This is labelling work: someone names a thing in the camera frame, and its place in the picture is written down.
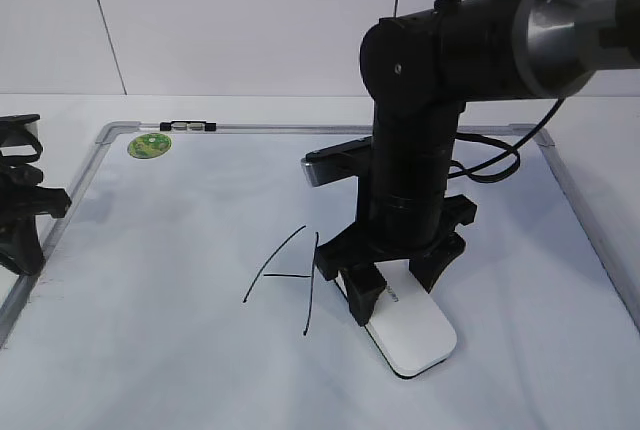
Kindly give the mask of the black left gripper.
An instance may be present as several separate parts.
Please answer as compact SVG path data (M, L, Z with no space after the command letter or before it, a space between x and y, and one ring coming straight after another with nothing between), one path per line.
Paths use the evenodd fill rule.
M64 188L41 186L44 173L33 166L41 153L1 154L1 266L18 276L35 276L45 263L35 217L60 219L71 207Z

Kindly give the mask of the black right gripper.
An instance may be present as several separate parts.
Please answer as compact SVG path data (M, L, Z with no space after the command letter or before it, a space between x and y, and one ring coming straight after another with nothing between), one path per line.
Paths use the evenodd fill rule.
M433 239L416 248L403 248L370 234L364 223L354 222L315 250L315 265L333 280L338 271L346 290L349 311L359 326L368 324L386 280L374 263L408 260L409 271L430 293L446 268L466 248L456 232L474 222L477 205L463 195L444 199Z

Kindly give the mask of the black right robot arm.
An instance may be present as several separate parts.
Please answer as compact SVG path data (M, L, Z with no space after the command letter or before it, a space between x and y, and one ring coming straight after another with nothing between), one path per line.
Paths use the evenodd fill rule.
M464 251L456 228L476 207L446 188L468 103L561 102L599 71L638 65L639 0L438 0L374 25L359 53L371 135L304 159L315 186L358 180L354 222L315 254L355 321L369 322L385 289L379 263L407 261L430 290Z

